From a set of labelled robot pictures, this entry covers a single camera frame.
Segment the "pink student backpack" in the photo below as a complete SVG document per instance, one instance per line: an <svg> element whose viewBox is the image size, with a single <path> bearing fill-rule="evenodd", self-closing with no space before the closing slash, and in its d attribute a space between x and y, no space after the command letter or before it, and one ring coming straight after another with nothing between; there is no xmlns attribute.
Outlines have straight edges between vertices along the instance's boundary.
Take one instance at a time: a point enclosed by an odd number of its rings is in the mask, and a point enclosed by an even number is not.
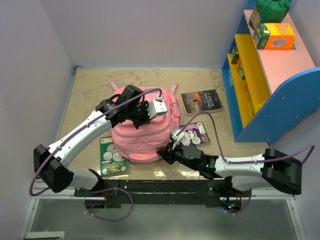
<svg viewBox="0 0 320 240"><path fill-rule="evenodd" d="M171 141L170 133L180 126L181 111L175 96L177 86L174 83L169 91L162 89L162 98L168 109L165 115L152 119L138 129L130 120L111 129L113 143L122 157L138 164L161 159L156 149L166 146Z"/></svg>

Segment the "dark novel book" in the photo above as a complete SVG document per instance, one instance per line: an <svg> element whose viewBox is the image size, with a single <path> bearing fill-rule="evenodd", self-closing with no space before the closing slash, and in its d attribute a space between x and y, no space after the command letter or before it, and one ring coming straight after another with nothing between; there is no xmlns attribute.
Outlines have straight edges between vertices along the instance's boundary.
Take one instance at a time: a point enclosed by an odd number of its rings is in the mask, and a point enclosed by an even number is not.
<svg viewBox="0 0 320 240"><path fill-rule="evenodd" d="M222 102L215 89L186 92L181 94L186 116L200 112L215 113L223 110Z"/></svg>

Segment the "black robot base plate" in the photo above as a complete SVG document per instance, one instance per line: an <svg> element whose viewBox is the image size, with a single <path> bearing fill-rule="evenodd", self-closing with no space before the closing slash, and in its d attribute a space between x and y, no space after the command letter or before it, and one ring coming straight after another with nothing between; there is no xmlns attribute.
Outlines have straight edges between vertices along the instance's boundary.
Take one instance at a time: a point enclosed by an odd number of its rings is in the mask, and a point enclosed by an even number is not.
<svg viewBox="0 0 320 240"><path fill-rule="evenodd" d="M250 196L247 190L224 193L224 180L125 180L105 179L104 186L95 190L111 188L107 193L89 193L77 188L74 196L86 199L106 197L107 208L119 208L121 204L130 204L130 198L122 191L127 191L136 205L205 205L219 208L225 200L240 206L240 198Z"/></svg>

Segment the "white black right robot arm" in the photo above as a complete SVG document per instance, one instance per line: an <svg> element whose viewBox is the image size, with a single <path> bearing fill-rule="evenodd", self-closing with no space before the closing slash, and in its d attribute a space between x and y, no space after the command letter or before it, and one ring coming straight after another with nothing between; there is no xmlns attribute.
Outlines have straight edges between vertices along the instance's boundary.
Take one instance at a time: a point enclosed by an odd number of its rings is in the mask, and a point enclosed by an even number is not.
<svg viewBox="0 0 320 240"><path fill-rule="evenodd" d="M289 195L302 193L302 162L272 148L255 156L229 158L205 154L195 145L182 148L171 143L156 152L169 165L178 162L205 179L224 179L216 190L230 197L261 188L274 188Z"/></svg>

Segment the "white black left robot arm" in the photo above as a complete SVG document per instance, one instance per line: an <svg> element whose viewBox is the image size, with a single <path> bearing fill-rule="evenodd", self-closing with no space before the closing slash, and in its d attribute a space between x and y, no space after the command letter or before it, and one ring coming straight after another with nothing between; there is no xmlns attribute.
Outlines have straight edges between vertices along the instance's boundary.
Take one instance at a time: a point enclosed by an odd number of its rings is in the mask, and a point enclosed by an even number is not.
<svg viewBox="0 0 320 240"><path fill-rule="evenodd" d="M54 193L74 187L99 196L104 190L102 179L92 169L72 169L72 161L90 143L119 123L132 120L144 125L150 121L149 107L144 103L145 95L157 91L157 88L143 90L127 85L121 94L102 100L82 123L63 138L49 146L36 146L33 150L35 176L29 194L35 197L43 193L33 191L36 179L40 178Z"/></svg>

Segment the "purple paperback book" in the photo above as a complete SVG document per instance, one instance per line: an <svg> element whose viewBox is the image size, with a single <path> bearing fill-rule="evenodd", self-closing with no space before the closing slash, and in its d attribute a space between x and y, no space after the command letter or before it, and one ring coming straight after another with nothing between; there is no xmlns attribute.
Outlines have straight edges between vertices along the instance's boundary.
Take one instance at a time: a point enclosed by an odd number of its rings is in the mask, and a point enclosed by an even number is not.
<svg viewBox="0 0 320 240"><path fill-rule="evenodd" d="M184 149L190 145L201 146L210 142L204 123L202 121L193 122L184 129L181 147Z"/></svg>

